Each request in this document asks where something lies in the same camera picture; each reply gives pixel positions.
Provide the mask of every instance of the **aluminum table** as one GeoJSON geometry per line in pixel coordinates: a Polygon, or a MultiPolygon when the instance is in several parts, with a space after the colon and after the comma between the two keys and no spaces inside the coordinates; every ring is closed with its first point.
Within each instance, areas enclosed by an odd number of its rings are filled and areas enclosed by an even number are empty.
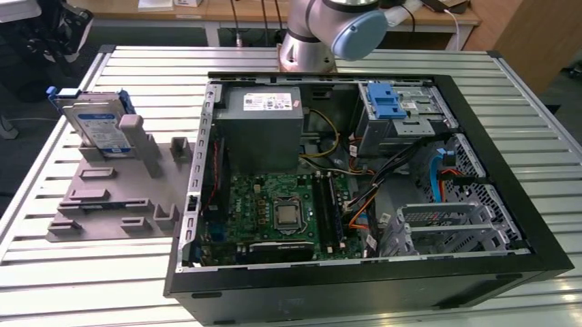
{"type": "MultiPolygon", "coordinates": [[[[103,47],[82,88],[133,95],[159,142],[197,138],[209,71],[277,71],[276,49],[103,47]]],[[[452,75],[576,269],[470,309],[308,320],[314,326],[581,326],[582,148],[504,59],[485,52],[380,50],[341,72],[452,75]]],[[[170,238],[49,243],[47,227],[82,159],[59,121],[0,220],[0,327],[197,326],[162,296],[170,238]]]]}

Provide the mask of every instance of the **motherboard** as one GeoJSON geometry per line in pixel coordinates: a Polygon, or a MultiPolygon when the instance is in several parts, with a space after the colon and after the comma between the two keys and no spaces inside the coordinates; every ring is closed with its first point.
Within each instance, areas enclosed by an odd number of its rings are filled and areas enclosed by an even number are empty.
{"type": "Polygon", "coordinates": [[[341,204],[350,199],[344,174],[233,175],[230,182],[229,219],[208,226],[216,258],[209,263],[253,262],[253,255],[265,263],[293,252],[309,254],[309,260],[361,258],[357,233],[344,235],[341,204]],[[325,183],[333,199],[322,198],[325,183]],[[282,244],[294,250],[282,251],[282,244]]]}

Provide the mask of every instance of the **power supply label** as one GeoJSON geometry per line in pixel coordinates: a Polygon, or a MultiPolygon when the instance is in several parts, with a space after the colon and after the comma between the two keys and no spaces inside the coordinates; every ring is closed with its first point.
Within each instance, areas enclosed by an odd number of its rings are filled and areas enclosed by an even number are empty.
{"type": "Polygon", "coordinates": [[[292,93],[248,93],[244,110],[293,110],[292,93]]]}
{"type": "Polygon", "coordinates": [[[130,152],[130,142],[114,114],[79,114],[78,122],[95,146],[106,153],[130,152]]]}

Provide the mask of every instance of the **green motherboard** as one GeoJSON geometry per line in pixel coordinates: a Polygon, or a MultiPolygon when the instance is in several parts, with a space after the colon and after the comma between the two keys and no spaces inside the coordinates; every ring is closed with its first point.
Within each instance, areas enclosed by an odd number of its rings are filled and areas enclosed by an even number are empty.
{"type": "MultiPolygon", "coordinates": [[[[348,178],[333,177],[338,203],[349,200],[348,178]]],[[[361,258],[358,233],[346,237],[344,247],[330,253],[321,248],[318,215],[314,205],[313,177],[306,174],[233,175],[230,180],[226,245],[260,242],[312,242],[313,260],[361,258]]],[[[213,265],[238,264],[232,250],[214,242],[213,265]]]]}

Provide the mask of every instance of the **ram slot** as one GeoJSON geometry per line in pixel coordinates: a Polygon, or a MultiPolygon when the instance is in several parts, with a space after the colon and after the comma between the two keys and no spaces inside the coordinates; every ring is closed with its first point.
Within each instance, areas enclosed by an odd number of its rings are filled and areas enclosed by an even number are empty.
{"type": "Polygon", "coordinates": [[[321,250],[325,253],[333,253],[334,249],[341,247],[344,232],[334,186],[329,176],[313,176],[313,196],[321,250]]]}

